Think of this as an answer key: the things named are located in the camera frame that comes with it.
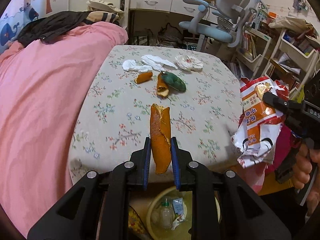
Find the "right hand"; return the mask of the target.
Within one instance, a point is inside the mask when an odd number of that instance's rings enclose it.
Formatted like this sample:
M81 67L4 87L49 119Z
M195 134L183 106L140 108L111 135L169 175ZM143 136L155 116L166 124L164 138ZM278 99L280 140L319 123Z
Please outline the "right hand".
M293 166L292 182L296 189L301 190L309 182L312 170L311 161L319 166L319 150L310 150L306 144L301 144L296 155L296 164ZM306 203L308 216L311 216L319 204L319 171L306 198Z

